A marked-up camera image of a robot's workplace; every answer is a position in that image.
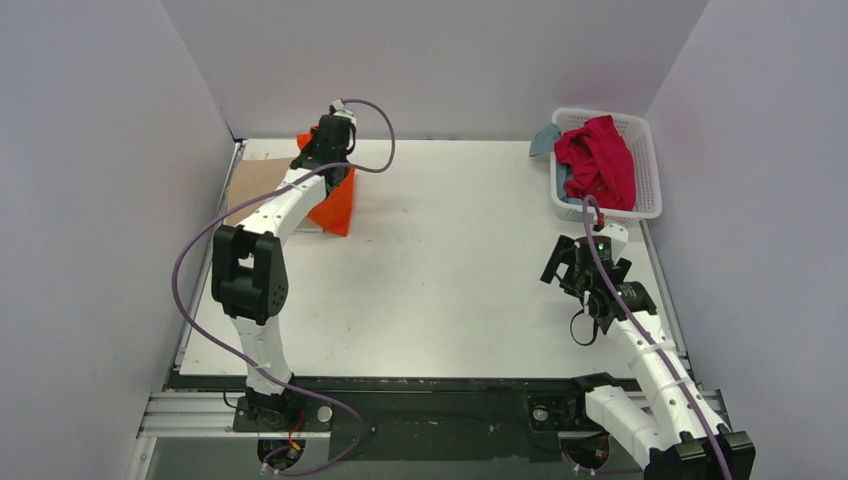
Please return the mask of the orange t shirt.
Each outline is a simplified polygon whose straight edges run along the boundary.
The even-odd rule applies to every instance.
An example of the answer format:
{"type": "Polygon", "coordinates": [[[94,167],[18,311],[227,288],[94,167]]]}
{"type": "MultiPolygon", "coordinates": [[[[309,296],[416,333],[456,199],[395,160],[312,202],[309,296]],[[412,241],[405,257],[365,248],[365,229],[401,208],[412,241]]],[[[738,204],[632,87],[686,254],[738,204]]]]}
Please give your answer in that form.
{"type": "Polygon", "coordinates": [[[324,232],[346,237],[354,211],[355,173],[349,170],[340,184],[314,207],[307,218],[324,232]]]}

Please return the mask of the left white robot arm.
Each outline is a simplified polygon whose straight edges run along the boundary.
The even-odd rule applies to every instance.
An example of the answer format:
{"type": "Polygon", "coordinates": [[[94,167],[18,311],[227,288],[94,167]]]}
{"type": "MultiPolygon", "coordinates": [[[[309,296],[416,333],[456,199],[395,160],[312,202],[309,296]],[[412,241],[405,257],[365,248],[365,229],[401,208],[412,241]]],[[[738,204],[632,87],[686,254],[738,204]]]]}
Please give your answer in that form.
{"type": "Polygon", "coordinates": [[[344,180],[356,123],[347,108],[323,115],[276,187],[287,191],[253,208],[235,225],[220,226],[213,236],[212,297],[231,318],[243,354],[254,361],[248,368],[247,396],[262,399],[259,416],[275,430],[292,426],[299,406],[279,384],[293,376],[279,327],[289,292],[283,245],[344,180]]]}

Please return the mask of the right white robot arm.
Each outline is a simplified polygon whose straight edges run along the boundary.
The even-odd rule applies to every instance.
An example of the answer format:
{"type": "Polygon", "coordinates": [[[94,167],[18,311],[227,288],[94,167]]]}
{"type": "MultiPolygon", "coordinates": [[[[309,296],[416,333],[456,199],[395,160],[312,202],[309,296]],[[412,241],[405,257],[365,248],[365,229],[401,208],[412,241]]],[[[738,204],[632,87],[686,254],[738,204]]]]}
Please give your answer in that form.
{"type": "Polygon", "coordinates": [[[635,404],[608,374],[579,379],[582,391],[565,402],[569,422],[597,424],[641,467],[645,479],[747,479],[756,447],[708,404],[676,353],[646,288],[626,275],[618,239],[594,234],[560,236],[541,281],[556,282],[581,305],[627,362],[647,400],[635,404]]]}

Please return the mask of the folded beige t shirt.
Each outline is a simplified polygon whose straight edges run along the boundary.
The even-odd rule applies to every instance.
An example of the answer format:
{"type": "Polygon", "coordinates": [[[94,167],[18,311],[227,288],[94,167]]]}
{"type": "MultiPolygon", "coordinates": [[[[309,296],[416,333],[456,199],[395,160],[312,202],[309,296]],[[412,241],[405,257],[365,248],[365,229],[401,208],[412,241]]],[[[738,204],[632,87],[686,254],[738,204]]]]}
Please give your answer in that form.
{"type": "MultiPolygon", "coordinates": [[[[300,178],[306,170],[288,173],[293,160],[294,158],[269,157],[258,160],[248,159],[239,162],[227,189],[228,203],[226,209],[229,210],[253,197],[277,190],[286,180],[300,178]]],[[[235,226],[254,213],[266,201],[263,200],[251,207],[233,213],[224,220],[224,224],[235,226]]],[[[322,232],[323,229],[306,217],[299,223],[297,231],[322,232]]]]}

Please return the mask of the crimson red t shirt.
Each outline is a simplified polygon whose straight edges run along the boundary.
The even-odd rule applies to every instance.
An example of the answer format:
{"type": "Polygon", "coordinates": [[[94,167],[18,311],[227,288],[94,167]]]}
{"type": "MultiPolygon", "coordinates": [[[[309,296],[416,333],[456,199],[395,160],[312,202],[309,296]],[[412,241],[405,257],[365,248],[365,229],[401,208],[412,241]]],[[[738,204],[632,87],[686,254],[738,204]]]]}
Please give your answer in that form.
{"type": "Polygon", "coordinates": [[[562,134],[554,144],[556,162],[570,171],[562,181],[566,197],[587,196],[602,208],[631,211],[637,200],[631,151],[610,115],[587,120],[562,134]]]}

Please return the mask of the white plastic laundry basket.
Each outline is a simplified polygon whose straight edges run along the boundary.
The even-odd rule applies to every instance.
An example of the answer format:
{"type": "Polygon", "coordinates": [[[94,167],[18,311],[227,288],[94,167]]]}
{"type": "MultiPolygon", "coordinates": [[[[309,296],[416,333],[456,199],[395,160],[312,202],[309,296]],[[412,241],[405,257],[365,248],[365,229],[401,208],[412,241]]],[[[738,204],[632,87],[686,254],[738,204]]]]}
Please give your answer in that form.
{"type": "MultiPolygon", "coordinates": [[[[657,166],[653,136],[649,123],[638,116],[583,109],[560,107],[553,111],[551,123],[562,133],[582,127],[592,118],[609,115],[617,131],[630,150],[634,161],[636,202],[630,211],[602,208],[602,213],[612,222],[625,226],[659,217],[663,211],[660,175],[657,166]]],[[[556,216],[564,221],[582,221],[582,207],[578,203],[564,201],[560,193],[563,188],[564,170],[558,166],[553,151],[549,153],[550,195],[556,216]]]]}

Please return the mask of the teal blue t shirt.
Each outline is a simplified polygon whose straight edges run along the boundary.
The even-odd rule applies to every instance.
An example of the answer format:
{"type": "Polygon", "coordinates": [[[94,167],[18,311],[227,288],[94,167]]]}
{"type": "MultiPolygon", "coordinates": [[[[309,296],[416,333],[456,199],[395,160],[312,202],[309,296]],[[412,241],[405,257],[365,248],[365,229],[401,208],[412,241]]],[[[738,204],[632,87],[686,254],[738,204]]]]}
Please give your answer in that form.
{"type": "Polygon", "coordinates": [[[544,126],[531,140],[528,156],[538,157],[552,153],[561,136],[562,131],[556,123],[544,126]]]}

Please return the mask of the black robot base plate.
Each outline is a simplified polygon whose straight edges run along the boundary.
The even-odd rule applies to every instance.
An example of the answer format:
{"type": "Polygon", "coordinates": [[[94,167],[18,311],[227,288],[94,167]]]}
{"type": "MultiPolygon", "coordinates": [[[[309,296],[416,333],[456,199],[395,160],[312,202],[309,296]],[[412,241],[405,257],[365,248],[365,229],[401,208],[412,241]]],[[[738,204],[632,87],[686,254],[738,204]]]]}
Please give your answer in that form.
{"type": "Polygon", "coordinates": [[[227,400],[234,431],[257,433],[272,466],[303,465],[322,434],[345,461],[572,460],[612,470],[621,451],[584,412],[592,376],[577,379],[301,377],[307,395],[227,400]]]}

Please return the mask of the aluminium rail frame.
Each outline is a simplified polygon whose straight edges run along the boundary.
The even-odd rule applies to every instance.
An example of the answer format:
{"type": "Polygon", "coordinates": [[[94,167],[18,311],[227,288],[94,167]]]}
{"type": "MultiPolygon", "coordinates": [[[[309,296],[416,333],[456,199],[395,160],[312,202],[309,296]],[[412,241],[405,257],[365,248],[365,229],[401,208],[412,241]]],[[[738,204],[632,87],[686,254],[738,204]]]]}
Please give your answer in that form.
{"type": "MultiPolygon", "coordinates": [[[[649,403],[641,392],[626,392],[627,396],[645,411],[649,403]]],[[[710,407],[730,424],[723,397],[719,391],[701,393],[710,407]]],[[[345,415],[332,416],[329,422],[320,422],[317,410],[307,413],[304,426],[293,438],[329,438],[334,420],[345,420],[345,415]]],[[[235,428],[236,410],[224,404],[223,395],[216,392],[160,392],[151,395],[139,428],[139,438],[287,438],[287,431],[259,430],[259,427],[235,428]]]]}

